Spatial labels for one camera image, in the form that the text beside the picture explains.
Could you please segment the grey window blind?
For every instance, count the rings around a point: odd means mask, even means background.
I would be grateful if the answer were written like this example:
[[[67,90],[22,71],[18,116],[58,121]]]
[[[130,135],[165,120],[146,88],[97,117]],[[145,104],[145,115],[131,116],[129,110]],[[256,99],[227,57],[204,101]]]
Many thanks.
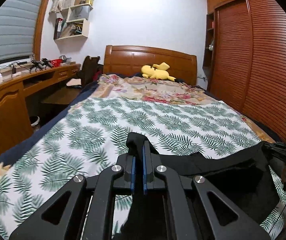
[[[0,7],[0,61],[30,56],[42,0],[6,0]]]

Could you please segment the dark brown chair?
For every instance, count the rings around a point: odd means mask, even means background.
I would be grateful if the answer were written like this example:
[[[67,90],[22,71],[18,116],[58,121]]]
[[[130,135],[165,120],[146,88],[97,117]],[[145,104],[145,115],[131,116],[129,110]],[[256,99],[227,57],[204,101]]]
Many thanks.
[[[84,88],[93,81],[93,77],[98,72],[100,57],[86,56],[82,68],[76,72],[75,77],[67,82],[67,88]]]

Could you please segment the wooden bed headboard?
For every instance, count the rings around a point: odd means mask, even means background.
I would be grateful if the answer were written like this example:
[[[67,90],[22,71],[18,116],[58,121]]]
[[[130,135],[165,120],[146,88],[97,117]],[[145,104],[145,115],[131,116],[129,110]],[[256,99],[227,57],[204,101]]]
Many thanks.
[[[144,65],[166,63],[171,76],[191,86],[197,83],[197,58],[179,51],[145,46],[107,45],[104,55],[103,72],[133,76],[141,72]]]

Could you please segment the white wall shelf unit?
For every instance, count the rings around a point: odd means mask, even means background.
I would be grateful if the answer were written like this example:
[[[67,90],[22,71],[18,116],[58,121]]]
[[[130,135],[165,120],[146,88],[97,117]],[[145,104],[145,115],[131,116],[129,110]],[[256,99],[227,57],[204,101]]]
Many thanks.
[[[51,14],[56,15],[54,40],[68,38],[88,38],[89,15],[93,10],[93,0],[58,0],[54,1]]]

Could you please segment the green leaf print bedsheet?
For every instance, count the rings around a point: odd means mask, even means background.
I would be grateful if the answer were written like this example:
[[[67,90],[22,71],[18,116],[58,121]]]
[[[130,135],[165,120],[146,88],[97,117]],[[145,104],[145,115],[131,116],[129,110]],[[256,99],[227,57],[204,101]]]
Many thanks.
[[[0,239],[76,175],[135,157],[134,192],[115,198],[112,239],[276,239],[286,191],[264,142],[211,150],[118,99],[88,97],[37,132],[0,172]]]

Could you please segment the yellow plush toy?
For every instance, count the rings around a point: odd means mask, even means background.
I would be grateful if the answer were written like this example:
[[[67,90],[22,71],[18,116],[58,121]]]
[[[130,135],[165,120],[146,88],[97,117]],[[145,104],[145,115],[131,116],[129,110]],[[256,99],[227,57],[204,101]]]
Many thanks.
[[[141,68],[141,73],[146,79],[170,80],[174,82],[176,78],[169,75],[167,71],[169,68],[170,66],[165,62],[153,64],[152,66],[144,65]]]

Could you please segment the brown louvered wardrobe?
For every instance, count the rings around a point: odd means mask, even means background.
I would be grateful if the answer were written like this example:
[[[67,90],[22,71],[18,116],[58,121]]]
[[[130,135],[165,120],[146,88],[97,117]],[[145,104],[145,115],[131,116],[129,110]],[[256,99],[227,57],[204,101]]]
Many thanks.
[[[276,0],[207,0],[208,89],[286,141],[286,13]]]

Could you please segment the floral beige blanket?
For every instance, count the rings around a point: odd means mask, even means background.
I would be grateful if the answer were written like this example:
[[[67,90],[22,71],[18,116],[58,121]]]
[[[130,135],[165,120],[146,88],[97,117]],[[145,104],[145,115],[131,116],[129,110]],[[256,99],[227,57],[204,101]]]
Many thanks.
[[[122,78],[116,74],[101,75],[97,84],[91,97],[118,99],[138,111],[139,117],[150,115],[169,132],[181,131],[211,150],[275,142],[249,118],[199,87],[138,76]]]

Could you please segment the long wooden desk cabinet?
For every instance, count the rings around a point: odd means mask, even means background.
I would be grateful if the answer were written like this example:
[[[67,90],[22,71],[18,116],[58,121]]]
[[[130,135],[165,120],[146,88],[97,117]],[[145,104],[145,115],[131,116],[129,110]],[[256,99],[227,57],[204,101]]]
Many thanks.
[[[33,133],[26,97],[71,78],[80,66],[70,64],[27,73],[0,84],[0,155]]]

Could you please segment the red object on desk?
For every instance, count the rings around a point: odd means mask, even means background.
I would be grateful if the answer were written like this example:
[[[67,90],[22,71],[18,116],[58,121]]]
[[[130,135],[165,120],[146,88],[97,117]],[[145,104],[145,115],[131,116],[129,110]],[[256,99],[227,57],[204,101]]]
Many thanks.
[[[51,60],[50,63],[53,67],[59,67],[61,65],[61,63],[63,62],[62,59],[55,59],[55,60]]]

